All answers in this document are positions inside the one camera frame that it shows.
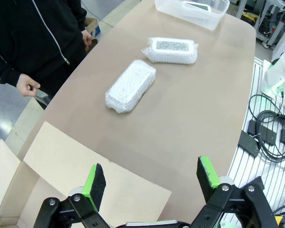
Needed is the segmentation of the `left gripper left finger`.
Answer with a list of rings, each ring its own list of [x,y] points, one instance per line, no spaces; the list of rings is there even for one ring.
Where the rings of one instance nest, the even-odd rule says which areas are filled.
[[[39,210],[35,228],[70,228],[82,224],[85,228],[108,228],[99,214],[106,180],[101,164],[92,166],[83,189],[60,201],[46,198]]]

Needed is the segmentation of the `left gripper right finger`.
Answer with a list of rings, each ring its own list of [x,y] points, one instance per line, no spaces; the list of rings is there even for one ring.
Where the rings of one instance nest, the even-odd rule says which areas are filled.
[[[207,156],[200,156],[196,172],[205,206],[191,228],[217,228],[225,214],[234,214],[243,228],[277,228],[273,211],[257,183],[241,188],[222,182]]]

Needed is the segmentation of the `person's right hand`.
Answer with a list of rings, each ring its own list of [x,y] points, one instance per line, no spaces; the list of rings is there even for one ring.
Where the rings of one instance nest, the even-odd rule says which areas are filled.
[[[16,84],[23,97],[36,97],[40,84],[26,74],[20,74]]]

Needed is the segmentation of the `person's left hand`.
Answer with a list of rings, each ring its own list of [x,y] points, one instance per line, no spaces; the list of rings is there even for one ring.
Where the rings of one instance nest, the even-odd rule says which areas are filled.
[[[85,49],[88,50],[92,45],[92,35],[85,29],[82,32],[82,40],[85,46]]]

